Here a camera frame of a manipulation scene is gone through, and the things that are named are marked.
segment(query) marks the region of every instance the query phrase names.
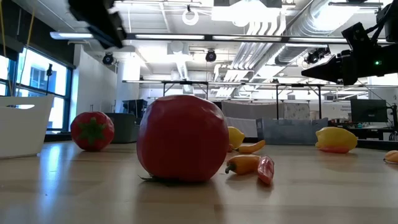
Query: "green leaves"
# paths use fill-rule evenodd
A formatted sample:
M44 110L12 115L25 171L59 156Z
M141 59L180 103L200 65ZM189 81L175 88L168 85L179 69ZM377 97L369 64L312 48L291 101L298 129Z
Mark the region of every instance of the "green leaves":
M78 123L81 133L78 139L87 139L89 145L93 145L97 139L105 139L103 130L106 124L98 124L95 117L90 118L89 123Z

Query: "gray bin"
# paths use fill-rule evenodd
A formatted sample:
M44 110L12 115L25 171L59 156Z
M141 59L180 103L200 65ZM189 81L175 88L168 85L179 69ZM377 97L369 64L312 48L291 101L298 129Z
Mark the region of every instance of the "gray bin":
M256 126L259 140L264 139L267 144L314 145L317 142L315 133L328 126L328 118L313 121L260 118Z
M105 113L114 125L114 137L111 144L125 144L137 141L139 126L136 117L126 113Z

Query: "toy food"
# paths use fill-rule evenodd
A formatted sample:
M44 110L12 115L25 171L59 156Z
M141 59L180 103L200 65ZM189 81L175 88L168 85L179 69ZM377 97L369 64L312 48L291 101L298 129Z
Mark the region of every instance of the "toy food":
M386 153L384 156L386 162L398 163L398 151L393 150Z
M139 162L150 175L182 182L209 180L228 148L221 110L190 95L166 96L150 104L137 140Z
M274 161L269 156L260 158L257 168L259 178L267 185L272 183L274 178Z
M265 145L265 140L261 140L250 146L239 146L237 149L234 150L242 154L250 154L262 149Z
M316 147L323 152L347 153L357 145L356 136L343 129L326 127L316 132Z
M242 145L244 134L234 127L228 127L229 143L233 146L233 149L237 149Z
M100 151L111 143L114 126L102 112L81 113L70 125L72 140L83 150Z
M236 174L243 175L255 172L259 164L260 156L255 155L238 155L230 158L226 162L225 173L229 171L235 172Z

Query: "wooden table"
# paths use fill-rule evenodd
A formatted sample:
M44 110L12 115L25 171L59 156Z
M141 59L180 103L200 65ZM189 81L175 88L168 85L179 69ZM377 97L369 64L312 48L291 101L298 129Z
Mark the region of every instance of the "wooden table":
M266 146L271 188L225 166L205 184L168 187L138 177L134 144L46 144L39 157L0 160L0 223L398 223L398 166L384 153Z

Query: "computer monitor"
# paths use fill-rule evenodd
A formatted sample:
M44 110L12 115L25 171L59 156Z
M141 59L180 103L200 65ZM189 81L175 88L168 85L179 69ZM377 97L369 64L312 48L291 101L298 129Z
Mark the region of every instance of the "computer monitor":
M351 99L351 117L353 122L387 122L386 101Z

